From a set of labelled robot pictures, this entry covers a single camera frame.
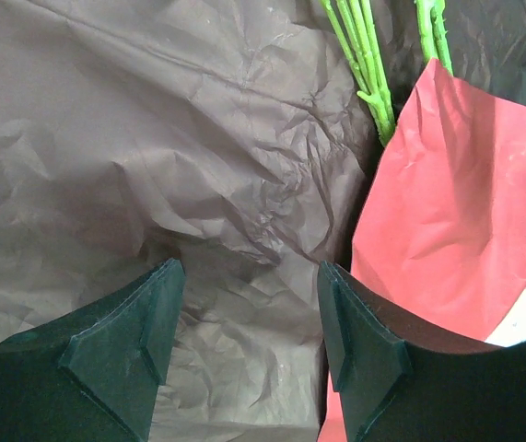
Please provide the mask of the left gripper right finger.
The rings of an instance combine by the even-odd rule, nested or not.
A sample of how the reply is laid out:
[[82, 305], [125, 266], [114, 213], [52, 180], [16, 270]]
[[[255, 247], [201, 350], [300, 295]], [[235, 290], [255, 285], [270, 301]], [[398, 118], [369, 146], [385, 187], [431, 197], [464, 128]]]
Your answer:
[[329, 262], [317, 289], [349, 440], [526, 441], [526, 342], [441, 328]]

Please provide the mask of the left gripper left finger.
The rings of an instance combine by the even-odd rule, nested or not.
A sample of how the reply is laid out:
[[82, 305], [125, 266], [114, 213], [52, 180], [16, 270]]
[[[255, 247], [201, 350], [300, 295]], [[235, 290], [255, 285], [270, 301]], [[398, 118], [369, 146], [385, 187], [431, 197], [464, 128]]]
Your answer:
[[145, 441], [165, 384], [178, 260], [0, 343], [0, 441]]

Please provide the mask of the peach rose flower stem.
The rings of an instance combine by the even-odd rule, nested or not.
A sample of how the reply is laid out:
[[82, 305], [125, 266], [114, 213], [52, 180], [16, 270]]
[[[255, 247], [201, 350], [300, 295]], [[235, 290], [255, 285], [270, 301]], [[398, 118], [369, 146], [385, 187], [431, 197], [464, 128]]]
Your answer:
[[371, 3], [367, 0], [321, 0], [320, 4], [357, 82], [357, 95], [367, 103], [381, 145], [385, 147], [395, 131], [395, 117]]

